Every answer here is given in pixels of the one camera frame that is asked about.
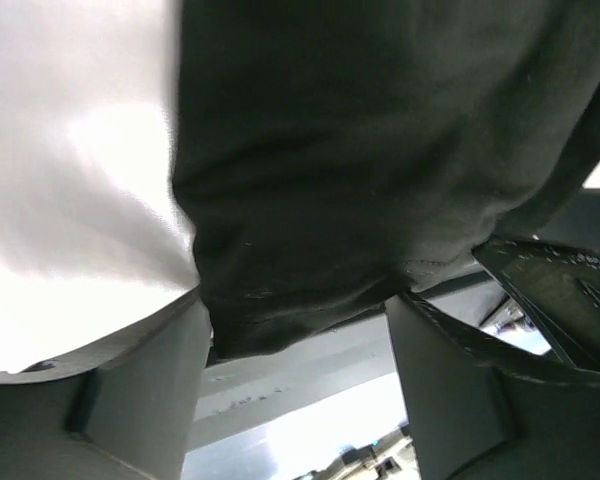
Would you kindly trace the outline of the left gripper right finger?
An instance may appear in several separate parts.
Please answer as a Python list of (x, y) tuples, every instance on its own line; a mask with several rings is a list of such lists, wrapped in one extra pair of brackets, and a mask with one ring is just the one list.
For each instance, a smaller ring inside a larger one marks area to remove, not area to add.
[(386, 304), (425, 479), (600, 479), (600, 372), (536, 356), (404, 294)]

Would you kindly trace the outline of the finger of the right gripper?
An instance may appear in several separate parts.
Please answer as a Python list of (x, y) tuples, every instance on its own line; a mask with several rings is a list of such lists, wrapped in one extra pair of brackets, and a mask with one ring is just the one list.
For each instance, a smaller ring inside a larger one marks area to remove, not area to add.
[(494, 238), (474, 257), (562, 362), (600, 371), (600, 251)]

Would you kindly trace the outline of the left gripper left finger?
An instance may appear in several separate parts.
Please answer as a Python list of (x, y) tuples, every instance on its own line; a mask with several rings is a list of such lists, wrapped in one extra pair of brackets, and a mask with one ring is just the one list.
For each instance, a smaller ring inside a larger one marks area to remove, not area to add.
[(197, 291), (26, 370), (0, 372), (0, 479), (177, 479), (211, 328)]

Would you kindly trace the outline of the black t shirt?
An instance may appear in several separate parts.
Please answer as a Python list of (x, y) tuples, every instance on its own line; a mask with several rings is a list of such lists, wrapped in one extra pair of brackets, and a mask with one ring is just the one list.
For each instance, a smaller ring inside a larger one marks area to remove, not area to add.
[(186, 1), (173, 192), (222, 361), (532, 233), (600, 162), (600, 1)]

